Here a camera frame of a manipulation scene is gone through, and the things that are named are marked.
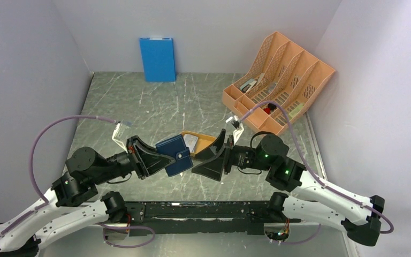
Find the orange oval tray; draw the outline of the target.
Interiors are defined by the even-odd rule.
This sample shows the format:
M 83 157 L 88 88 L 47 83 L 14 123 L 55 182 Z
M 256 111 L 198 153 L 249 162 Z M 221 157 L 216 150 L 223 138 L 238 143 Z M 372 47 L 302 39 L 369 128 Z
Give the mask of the orange oval tray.
M 211 145 L 216 140 L 216 137 L 212 137 L 212 136 L 206 135 L 206 134 L 201 134 L 201 133 L 192 132 L 192 131 L 182 131 L 182 132 L 180 132 L 182 137 L 186 133 L 193 134 L 193 135 L 196 135 L 196 136 L 199 137 L 199 141 L 196 145 L 195 152 L 191 153 L 191 157 L 194 157 L 197 153 L 199 153 L 200 151 L 207 148 L 209 145 Z

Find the silver VIP card stack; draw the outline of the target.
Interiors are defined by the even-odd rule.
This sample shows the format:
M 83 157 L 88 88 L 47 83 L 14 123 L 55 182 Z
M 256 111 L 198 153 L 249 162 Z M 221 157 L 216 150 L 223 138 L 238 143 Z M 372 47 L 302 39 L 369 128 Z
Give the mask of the silver VIP card stack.
M 199 137 L 193 134 L 186 133 L 183 135 L 184 142 L 189 148 L 190 153 L 195 152 L 196 145 L 199 141 Z

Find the navy blue card holder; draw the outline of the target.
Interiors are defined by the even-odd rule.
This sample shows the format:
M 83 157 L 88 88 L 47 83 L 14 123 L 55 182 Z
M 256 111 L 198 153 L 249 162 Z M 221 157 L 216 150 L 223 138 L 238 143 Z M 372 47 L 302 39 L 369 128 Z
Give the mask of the navy blue card holder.
M 174 162 L 165 168 L 169 177 L 176 176 L 193 167 L 190 150 L 181 134 L 161 141 L 155 147 L 159 154 L 174 158 Z

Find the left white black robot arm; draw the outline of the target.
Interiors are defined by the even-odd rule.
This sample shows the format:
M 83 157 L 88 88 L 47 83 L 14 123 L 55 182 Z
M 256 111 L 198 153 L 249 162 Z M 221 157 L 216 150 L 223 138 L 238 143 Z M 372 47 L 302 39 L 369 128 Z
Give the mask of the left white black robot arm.
M 66 161 L 67 171 L 34 204 L 0 223 L 0 256 L 37 256 L 44 246 L 77 230 L 121 222 L 127 215 L 123 196 L 111 191 L 94 200 L 97 186 L 133 173 L 145 179 L 180 157 L 183 154 L 149 146 L 137 136 L 110 157 L 90 147 L 77 149 Z

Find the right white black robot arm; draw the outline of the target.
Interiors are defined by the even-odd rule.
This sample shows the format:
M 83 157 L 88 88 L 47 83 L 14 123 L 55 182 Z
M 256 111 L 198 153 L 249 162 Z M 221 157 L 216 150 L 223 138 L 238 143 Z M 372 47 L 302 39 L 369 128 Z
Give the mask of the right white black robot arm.
M 232 167 L 266 171 L 265 180 L 277 191 L 267 203 L 263 219 L 286 223 L 306 220 L 342 231 L 352 241 L 375 246 L 382 233 L 380 221 L 384 198 L 360 196 L 341 187 L 333 188 L 306 166 L 289 157 L 289 147 L 271 132 L 259 132 L 256 147 L 239 146 L 222 130 L 217 139 L 194 155 L 201 164 L 192 172 L 215 181 Z

